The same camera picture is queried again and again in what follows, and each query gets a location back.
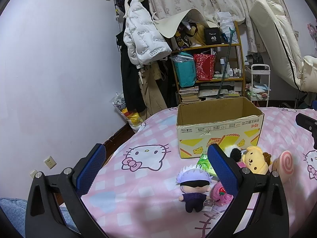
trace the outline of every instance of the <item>metal screw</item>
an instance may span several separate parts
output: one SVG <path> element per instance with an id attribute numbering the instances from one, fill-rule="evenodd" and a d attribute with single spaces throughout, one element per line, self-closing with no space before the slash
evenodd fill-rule
<path id="1" fill-rule="evenodd" d="M 35 177 L 36 178 L 40 178 L 42 176 L 42 172 L 37 172 L 36 174 L 35 174 Z"/>
<path id="2" fill-rule="evenodd" d="M 244 168 L 242 168 L 242 172 L 247 175 L 250 173 L 250 169 L 247 167 L 244 167 Z"/>
<path id="3" fill-rule="evenodd" d="M 67 167 L 64 169 L 64 174 L 66 175 L 69 175 L 71 172 L 72 172 L 72 168 Z"/>
<path id="4" fill-rule="evenodd" d="M 272 172 L 272 175 L 273 175 L 274 177 L 279 177 L 279 174 L 278 174 L 277 171 L 273 171 L 273 172 Z"/>

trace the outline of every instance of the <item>pink fan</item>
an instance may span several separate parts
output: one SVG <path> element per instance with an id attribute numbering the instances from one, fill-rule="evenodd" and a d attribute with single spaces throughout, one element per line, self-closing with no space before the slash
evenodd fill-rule
<path id="1" fill-rule="evenodd" d="M 307 28 L 309 30 L 310 36 L 312 37 L 312 39 L 314 39 L 315 42 L 315 51 L 317 51 L 317 46 L 316 46 L 316 41 L 317 41 L 317 31 L 316 28 L 313 26 L 313 24 L 308 24 Z"/>

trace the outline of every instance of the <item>white rolling cart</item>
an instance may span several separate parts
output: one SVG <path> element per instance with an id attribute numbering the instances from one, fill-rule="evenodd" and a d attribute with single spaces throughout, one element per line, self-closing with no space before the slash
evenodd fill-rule
<path id="1" fill-rule="evenodd" d="M 253 70 L 254 66 L 266 66 L 268 67 L 268 70 Z M 251 95 L 253 94 L 253 75 L 268 75 L 268 91 L 267 91 L 267 97 L 260 100 L 258 97 L 249 96 L 247 93 L 247 97 L 251 101 L 266 101 L 266 107 L 268 106 L 268 100 L 270 98 L 270 66 L 267 64 L 253 64 L 251 65 L 251 69 L 249 68 L 249 65 L 245 65 L 245 70 L 251 74 Z"/>

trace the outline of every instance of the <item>black plastic mount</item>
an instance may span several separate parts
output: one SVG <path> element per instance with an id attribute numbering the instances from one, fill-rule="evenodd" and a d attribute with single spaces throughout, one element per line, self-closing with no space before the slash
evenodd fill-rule
<path id="1" fill-rule="evenodd" d="M 89 161 L 90 153 L 84 161 Z M 29 193 L 25 217 L 26 238 L 109 238 L 91 216 L 76 193 L 73 184 L 75 172 L 81 172 L 85 166 L 77 164 L 76 169 L 63 171 L 59 175 L 45 176 L 40 172 L 34 179 Z M 66 207 L 78 228 L 79 233 L 69 229 L 61 214 L 55 193 L 61 193 Z"/>
<path id="2" fill-rule="evenodd" d="M 296 116 L 296 124 L 312 133 L 314 138 L 314 149 L 317 149 L 317 120 L 299 113 Z"/>
<path id="3" fill-rule="evenodd" d="M 237 196 L 206 238 L 254 236 L 257 238 L 288 238 L 288 209 L 280 177 L 275 177 L 272 173 L 258 175 L 251 171 L 246 174 L 242 169 L 237 171 L 237 164 L 234 160 L 227 157 L 218 145 L 213 144 L 213 146 L 233 170 L 237 179 L 242 182 L 239 184 Z M 259 196 L 247 226 L 242 231 L 233 234 L 248 207 L 252 194 L 256 192 L 259 192 Z"/>

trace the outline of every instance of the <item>cardboard box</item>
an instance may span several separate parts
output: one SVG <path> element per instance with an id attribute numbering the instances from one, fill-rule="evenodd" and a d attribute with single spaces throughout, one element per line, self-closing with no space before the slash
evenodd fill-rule
<path id="1" fill-rule="evenodd" d="M 264 114 L 245 97 L 180 104 L 177 137 L 181 158 L 200 157 L 211 144 L 256 146 Z"/>

